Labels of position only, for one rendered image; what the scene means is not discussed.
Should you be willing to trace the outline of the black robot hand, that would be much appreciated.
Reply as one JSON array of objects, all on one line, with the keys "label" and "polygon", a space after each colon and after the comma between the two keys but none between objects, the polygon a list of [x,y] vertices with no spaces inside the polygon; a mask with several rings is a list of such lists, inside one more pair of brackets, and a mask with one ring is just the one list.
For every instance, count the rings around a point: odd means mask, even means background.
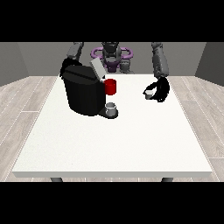
[{"label": "black robot hand", "polygon": [[169,81],[160,76],[156,82],[151,83],[144,91],[143,94],[147,90],[153,90],[154,88],[157,89],[156,93],[150,98],[151,100],[156,100],[157,102],[163,102],[170,92],[170,84]]},{"label": "black robot hand", "polygon": [[69,66],[81,66],[81,63],[76,59],[71,59],[71,58],[64,59],[62,62],[59,76],[62,76],[62,74],[65,72],[66,68]]}]

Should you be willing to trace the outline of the pale grey machine lid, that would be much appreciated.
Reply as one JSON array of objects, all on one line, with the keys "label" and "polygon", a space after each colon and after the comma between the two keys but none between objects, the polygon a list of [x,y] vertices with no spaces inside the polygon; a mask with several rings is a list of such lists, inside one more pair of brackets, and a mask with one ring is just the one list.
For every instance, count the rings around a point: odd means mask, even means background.
[{"label": "pale grey machine lid", "polygon": [[104,69],[104,66],[99,58],[92,59],[90,61],[90,66],[94,69],[94,72],[99,80],[105,76],[106,70]]}]

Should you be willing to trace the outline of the black coffee machine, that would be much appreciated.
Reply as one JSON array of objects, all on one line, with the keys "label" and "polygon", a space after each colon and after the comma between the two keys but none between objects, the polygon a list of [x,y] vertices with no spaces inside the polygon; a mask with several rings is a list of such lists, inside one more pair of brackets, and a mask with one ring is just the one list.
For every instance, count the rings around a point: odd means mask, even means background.
[{"label": "black coffee machine", "polygon": [[103,116],[108,119],[118,117],[106,115],[105,80],[98,80],[91,66],[68,66],[62,74],[66,96],[71,110],[83,116]]}]

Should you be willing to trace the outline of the red pod holder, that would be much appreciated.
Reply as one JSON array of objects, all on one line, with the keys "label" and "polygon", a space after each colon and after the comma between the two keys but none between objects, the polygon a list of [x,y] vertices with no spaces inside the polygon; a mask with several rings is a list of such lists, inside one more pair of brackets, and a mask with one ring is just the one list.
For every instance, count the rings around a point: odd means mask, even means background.
[{"label": "red pod holder", "polygon": [[104,81],[104,85],[105,85],[105,94],[106,95],[114,95],[116,93],[116,80],[106,79]]}]

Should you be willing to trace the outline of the small grey cup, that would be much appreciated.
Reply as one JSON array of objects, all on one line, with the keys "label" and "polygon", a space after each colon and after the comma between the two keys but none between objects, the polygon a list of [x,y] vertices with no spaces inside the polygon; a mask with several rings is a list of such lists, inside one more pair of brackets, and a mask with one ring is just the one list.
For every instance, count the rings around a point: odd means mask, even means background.
[{"label": "small grey cup", "polygon": [[116,105],[113,102],[108,102],[105,108],[107,116],[114,116],[116,114]]}]

